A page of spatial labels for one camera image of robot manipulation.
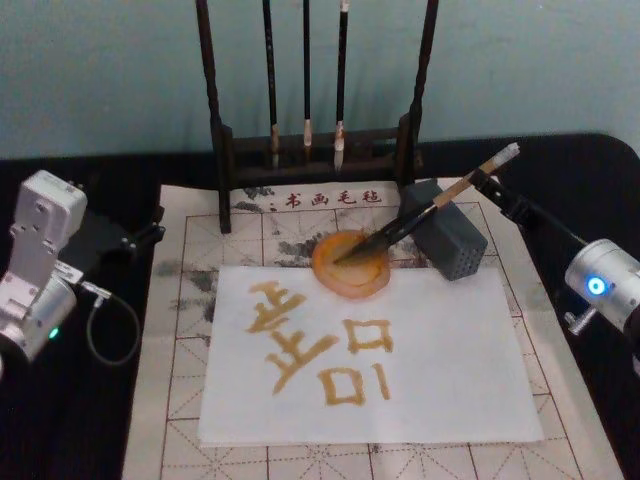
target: orange ink dish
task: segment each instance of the orange ink dish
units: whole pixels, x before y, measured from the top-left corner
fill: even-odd
[[[366,235],[347,230],[322,240],[313,251],[312,267],[325,287],[346,298],[366,298],[389,283],[389,255],[385,252],[357,265],[336,265],[334,260],[346,253]]]

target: paper sheet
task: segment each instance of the paper sheet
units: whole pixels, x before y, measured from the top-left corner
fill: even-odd
[[[283,383],[295,361],[277,338],[296,332],[309,361]],[[352,301],[309,269],[264,267],[220,271],[198,436],[203,446],[543,438],[497,271],[450,283],[434,269],[394,270],[381,292]]]

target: black table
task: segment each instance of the black table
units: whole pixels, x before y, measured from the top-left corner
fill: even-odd
[[[518,162],[500,174],[504,185],[553,212],[586,240],[610,238],[640,258],[640,159],[624,143],[598,134],[556,135],[421,144],[423,177],[460,176],[507,142],[518,141]],[[130,231],[149,222],[160,185],[215,188],[211,155],[163,154],[0,162],[0,232],[8,232],[19,184],[47,169],[86,185],[90,207]],[[569,242],[544,226],[524,239],[556,313],[581,311],[564,288]],[[10,252],[0,234],[0,268]],[[144,319],[151,256],[128,271],[104,272],[105,287]],[[137,358],[111,370],[89,354],[84,339],[87,301],[81,301],[20,382],[0,384],[0,478],[120,478],[131,415]],[[620,466],[640,478],[640,380],[631,348],[602,318],[578,338],[565,333]]]

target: blue led light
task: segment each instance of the blue led light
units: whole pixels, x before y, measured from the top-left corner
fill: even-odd
[[[602,295],[607,291],[607,285],[604,283],[600,277],[591,277],[587,281],[587,288],[589,289],[589,293],[591,295]]]

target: teal wall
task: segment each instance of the teal wall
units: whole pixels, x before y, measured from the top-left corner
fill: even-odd
[[[302,131],[302,0],[272,0],[281,131]],[[423,139],[606,131],[640,151],[640,2],[442,0]],[[0,157],[211,148],[192,0],[2,0]],[[335,122],[338,0],[312,4],[314,130]],[[347,130],[407,110],[426,0],[352,0]],[[269,131],[260,0],[210,0],[221,112]]]

